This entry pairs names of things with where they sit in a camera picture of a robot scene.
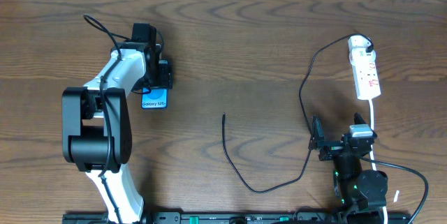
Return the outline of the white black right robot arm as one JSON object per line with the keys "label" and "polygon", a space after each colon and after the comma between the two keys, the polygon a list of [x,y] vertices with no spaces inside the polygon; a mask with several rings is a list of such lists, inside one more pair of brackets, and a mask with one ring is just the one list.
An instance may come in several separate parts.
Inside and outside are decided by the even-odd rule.
{"label": "white black right robot arm", "polygon": [[335,185],[343,204],[355,211],[377,211],[386,206],[388,177],[379,170],[364,170],[360,159],[372,150],[377,134],[360,114],[354,114],[354,124],[339,141],[325,138],[321,121],[312,120],[309,149],[318,150],[320,161],[335,166]]}

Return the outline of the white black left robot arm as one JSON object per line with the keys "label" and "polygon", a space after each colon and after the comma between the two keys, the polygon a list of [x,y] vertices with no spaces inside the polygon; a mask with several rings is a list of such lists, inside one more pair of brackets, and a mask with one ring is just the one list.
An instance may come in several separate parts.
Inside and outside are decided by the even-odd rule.
{"label": "white black left robot arm", "polygon": [[127,98],[140,95],[144,110],[165,109],[173,86],[163,45],[122,42],[101,72],[62,94],[62,149],[97,187],[104,214],[64,214],[63,223],[151,223],[129,168],[132,132]]}

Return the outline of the blue Galaxy smartphone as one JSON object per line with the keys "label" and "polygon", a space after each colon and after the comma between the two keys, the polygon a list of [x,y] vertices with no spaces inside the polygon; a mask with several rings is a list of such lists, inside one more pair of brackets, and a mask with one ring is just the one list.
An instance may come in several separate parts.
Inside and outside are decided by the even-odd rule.
{"label": "blue Galaxy smartphone", "polygon": [[142,89],[142,109],[164,109],[168,106],[168,90],[173,87],[172,68],[167,60],[160,60],[159,68],[159,87]]}

